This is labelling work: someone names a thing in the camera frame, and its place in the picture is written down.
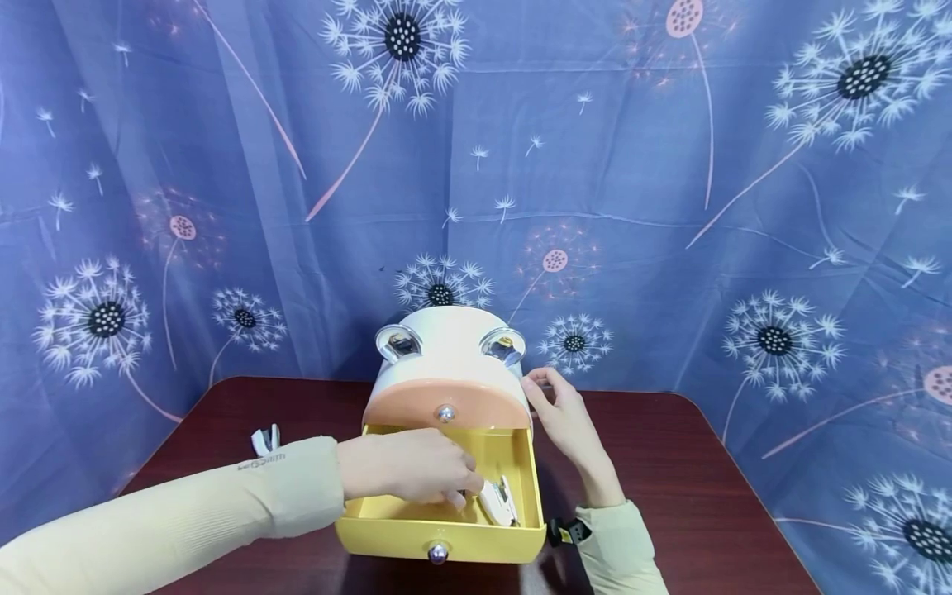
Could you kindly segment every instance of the dark red table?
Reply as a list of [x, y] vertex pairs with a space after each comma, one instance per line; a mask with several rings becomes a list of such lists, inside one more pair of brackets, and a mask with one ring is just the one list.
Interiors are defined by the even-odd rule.
[[[369, 393], [364, 383], [226, 380], [188, 414], [125, 493], [253, 458], [250, 434], [272, 423], [280, 426], [283, 443], [320, 434], [357, 436]], [[672, 595], [819, 592], [692, 403], [674, 394], [584, 395], [626, 493], [645, 516]], [[581, 481], [542, 431], [535, 448], [545, 517], [571, 518]], [[437, 567], [349, 556], [329, 527], [293, 540], [259, 541], [160, 592], [507, 595], [590, 589], [570, 547], [546, 547], [528, 566]]]

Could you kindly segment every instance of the yellow drawer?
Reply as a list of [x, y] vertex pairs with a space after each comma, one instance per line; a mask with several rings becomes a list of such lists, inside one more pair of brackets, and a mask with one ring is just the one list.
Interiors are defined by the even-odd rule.
[[[365, 434], [400, 428], [364, 426]], [[347, 503], [337, 523], [337, 535], [352, 554], [388, 558], [426, 559], [437, 544], [453, 562], [528, 564], [545, 541], [545, 521], [539, 499], [535, 455], [528, 429], [442, 428], [450, 439], [476, 459], [476, 470], [489, 481], [506, 476], [512, 489], [520, 526], [495, 526], [472, 498], [457, 512], [449, 505], [416, 505], [392, 496]]]

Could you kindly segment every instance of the round drawer knob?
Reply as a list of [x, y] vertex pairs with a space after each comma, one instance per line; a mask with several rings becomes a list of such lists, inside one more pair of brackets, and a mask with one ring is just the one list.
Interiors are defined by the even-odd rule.
[[436, 544], [429, 549], [426, 556], [435, 565], [440, 565], [449, 558], [449, 548], [444, 544]]
[[448, 424], [456, 418], [456, 409], [452, 405], [440, 405], [436, 410], [436, 418], [444, 424]]

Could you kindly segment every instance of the beige long sleeve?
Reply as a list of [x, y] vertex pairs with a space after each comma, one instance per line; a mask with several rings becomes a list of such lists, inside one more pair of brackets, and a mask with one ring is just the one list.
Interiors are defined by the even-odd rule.
[[597, 595], [668, 595], [654, 563], [654, 545], [638, 508], [576, 509], [592, 534], [579, 544], [585, 574]]
[[257, 539], [328, 526], [344, 512], [336, 445], [311, 438], [39, 526], [0, 548], [0, 593], [149, 593]]

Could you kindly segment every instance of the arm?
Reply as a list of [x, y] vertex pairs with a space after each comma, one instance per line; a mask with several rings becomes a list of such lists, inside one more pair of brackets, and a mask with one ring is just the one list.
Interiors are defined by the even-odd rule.
[[474, 468], [436, 429], [311, 438], [39, 526], [0, 548], [0, 593], [149, 593], [257, 539], [330, 525], [344, 500], [482, 487]]
[[[552, 386], [554, 404], [540, 385]], [[576, 514], [591, 535], [579, 544], [579, 552], [592, 589], [597, 595], [667, 595], [645, 522], [625, 498], [582, 395], [551, 368], [529, 372], [523, 389], [545, 433], [582, 476], [585, 506]]]
[[0, 548], [0, 592], [148, 593], [260, 538], [333, 523], [344, 492], [332, 438], [134, 492]]

